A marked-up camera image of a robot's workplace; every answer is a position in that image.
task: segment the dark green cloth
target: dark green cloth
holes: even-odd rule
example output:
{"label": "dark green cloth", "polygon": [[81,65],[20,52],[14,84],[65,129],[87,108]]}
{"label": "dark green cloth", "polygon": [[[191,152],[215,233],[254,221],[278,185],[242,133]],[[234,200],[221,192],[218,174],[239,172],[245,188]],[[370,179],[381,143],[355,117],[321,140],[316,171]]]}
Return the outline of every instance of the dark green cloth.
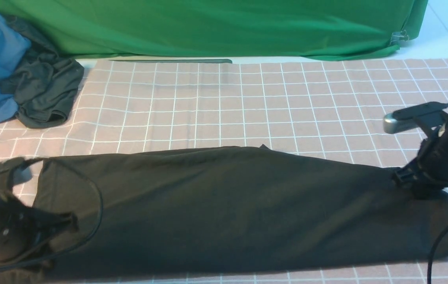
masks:
{"label": "dark green cloth", "polygon": [[[137,280],[152,273],[264,273],[426,260],[448,224],[448,194],[416,200],[394,169],[267,148],[181,149],[45,160],[34,207],[74,211],[85,246],[36,275],[1,273],[0,284]],[[448,235],[436,258],[448,256]]]}
{"label": "dark green cloth", "polygon": [[71,56],[384,57],[427,0],[0,0]]}
{"label": "dark green cloth", "polygon": [[13,74],[0,82],[2,93],[14,94],[16,117],[29,128],[64,124],[69,117],[84,68],[58,54],[53,44],[25,20],[3,15],[13,30],[31,41]]}

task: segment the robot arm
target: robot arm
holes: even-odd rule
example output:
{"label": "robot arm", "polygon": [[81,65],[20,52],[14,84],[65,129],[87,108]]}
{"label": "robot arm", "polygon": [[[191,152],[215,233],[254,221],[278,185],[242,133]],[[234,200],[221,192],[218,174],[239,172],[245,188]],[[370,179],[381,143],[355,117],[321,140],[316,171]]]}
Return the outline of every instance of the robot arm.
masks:
{"label": "robot arm", "polygon": [[[13,185],[25,182],[22,174],[37,161],[12,159],[10,162],[17,166],[13,171],[10,164],[0,163],[0,266],[46,255],[50,252],[48,242],[51,239],[67,230],[77,230],[74,214],[44,212],[25,206],[14,196]],[[40,265],[50,266],[50,262],[26,269],[38,270]]]}

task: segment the white grid line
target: white grid line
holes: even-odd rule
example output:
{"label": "white grid line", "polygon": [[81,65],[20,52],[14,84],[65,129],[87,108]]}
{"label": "white grid line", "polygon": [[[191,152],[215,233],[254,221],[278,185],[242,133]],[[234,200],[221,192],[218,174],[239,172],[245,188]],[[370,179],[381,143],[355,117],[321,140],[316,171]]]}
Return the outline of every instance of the white grid line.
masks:
{"label": "white grid line", "polygon": [[[157,63],[154,70],[154,81],[152,82],[155,84],[157,77]],[[150,126],[150,117],[152,117],[152,106],[154,105],[154,95],[156,93],[156,89],[152,87],[152,99],[150,100],[150,111],[148,112],[148,120],[146,121],[146,130],[145,130],[145,139],[143,140],[143,151],[146,151],[146,138],[148,137],[148,127]]]}
{"label": "white grid line", "polygon": [[[264,76],[262,74],[262,64],[259,64],[259,70],[261,71],[261,81],[264,82]],[[264,90],[264,85],[262,86],[262,95],[263,95],[263,100],[264,100],[264,107],[267,108],[267,102],[266,102],[266,90]],[[264,110],[264,113],[266,114],[266,123],[267,123],[267,128],[268,128],[268,136],[269,136],[269,147],[273,148],[273,141],[271,140],[271,128],[269,127],[269,115],[268,115],[268,111],[267,109]]]}

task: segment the green fabric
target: green fabric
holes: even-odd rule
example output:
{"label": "green fabric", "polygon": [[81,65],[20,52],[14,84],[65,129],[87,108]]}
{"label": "green fabric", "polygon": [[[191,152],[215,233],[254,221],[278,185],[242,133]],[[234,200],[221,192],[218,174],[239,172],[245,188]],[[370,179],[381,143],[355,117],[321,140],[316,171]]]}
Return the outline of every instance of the green fabric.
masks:
{"label": "green fabric", "polygon": [[0,0],[70,56],[379,58],[427,0]]}

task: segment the black cloth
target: black cloth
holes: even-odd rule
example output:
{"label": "black cloth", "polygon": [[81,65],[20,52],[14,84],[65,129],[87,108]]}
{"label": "black cloth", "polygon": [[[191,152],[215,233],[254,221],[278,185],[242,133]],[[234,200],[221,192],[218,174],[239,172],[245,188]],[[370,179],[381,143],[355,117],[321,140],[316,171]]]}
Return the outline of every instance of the black cloth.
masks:
{"label": "black cloth", "polygon": [[67,121],[84,68],[75,59],[59,56],[56,48],[22,18],[3,15],[11,29],[31,41],[13,74],[0,83],[2,93],[14,94],[16,117],[26,127],[48,128]]}
{"label": "black cloth", "polygon": [[[45,273],[0,274],[0,284],[135,279],[151,273],[251,273],[426,260],[448,224],[448,194],[416,200],[393,169],[265,148],[181,149],[45,160],[34,206],[74,211],[87,245]],[[448,235],[436,258],[448,256]]]}

